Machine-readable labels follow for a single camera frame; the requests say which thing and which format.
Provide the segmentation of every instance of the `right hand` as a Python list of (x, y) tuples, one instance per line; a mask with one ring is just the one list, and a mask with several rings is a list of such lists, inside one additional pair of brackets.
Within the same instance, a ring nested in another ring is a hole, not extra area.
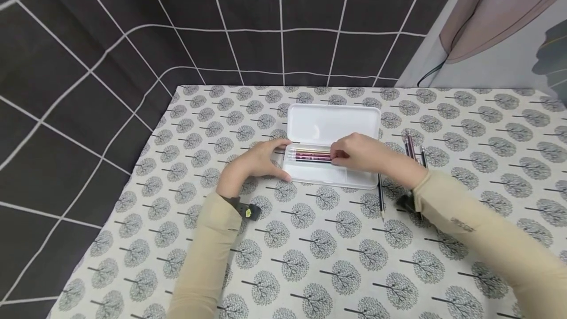
[(348, 169), (384, 174), (410, 190), (428, 173), (414, 159), (360, 133), (352, 133), (331, 144), (331, 162)]
[(385, 174), (399, 153), (372, 137), (352, 133), (331, 144), (331, 162), (348, 169)]

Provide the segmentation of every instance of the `black grid backdrop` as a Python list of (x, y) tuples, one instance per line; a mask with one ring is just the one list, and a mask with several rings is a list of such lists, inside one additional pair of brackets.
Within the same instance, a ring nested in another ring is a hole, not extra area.
[(0, 317), (44, 317), (179, 84), (392, 86), (447, 0), (0, 0)]

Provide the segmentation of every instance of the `left hand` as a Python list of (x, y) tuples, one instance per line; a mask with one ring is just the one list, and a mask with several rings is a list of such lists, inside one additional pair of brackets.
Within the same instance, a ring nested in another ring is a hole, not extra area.
[(288, 139), (275, 139), (256, 144), (225, 167), (217, 184), (217, 193), (224, 197), (236, 197), (249, 176), (272, 175), (291, 182), (290, 174), (272, 164), (271, 156), (276, 148), (291, 144)]
[(291, 144), (288, 139), (274, 139), (256, 144), (249, 151), (236, 158), (231, 164), (238, 165), (240, 172), (248, 176), (272, 175), (291, 182), (291, 176), (272, 164), (271, 156), (276, 148)]

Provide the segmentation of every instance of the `tree print tablecloth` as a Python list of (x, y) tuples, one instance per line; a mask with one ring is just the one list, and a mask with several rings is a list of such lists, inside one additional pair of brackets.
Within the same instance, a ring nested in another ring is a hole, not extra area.
[[(165, 318), (204, 196), (236, 156), (286, 135), (295, 102), (380, 108), (381, 140), (403, 152), (409, 131), (431, 168), (566, 260), (567, 113), (540, 92), (191, 85), (178, 88), (51, 318)], [(262, 214), (235, 242), (219, 318), (520, 318), (475, 254), (396, 210), (402, 192), (385, 178), (382, 222), (376, 190), (249, 178), (242, 201)]]

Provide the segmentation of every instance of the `sleeve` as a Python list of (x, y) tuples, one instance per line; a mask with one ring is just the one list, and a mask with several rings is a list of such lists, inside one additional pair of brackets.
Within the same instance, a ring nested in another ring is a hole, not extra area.
[(477, 252), (512, 287), (525, 318), (567, 318), (567, 267), (548, 249), (447, 174), (430, 171), (413, 192), (418, 212)]
[(167, 319), (212, 319), (222, 292), (230, 248), (242, 217), (217, 193), (210, 193), (197, 221), (193, 242), (179, 278)]

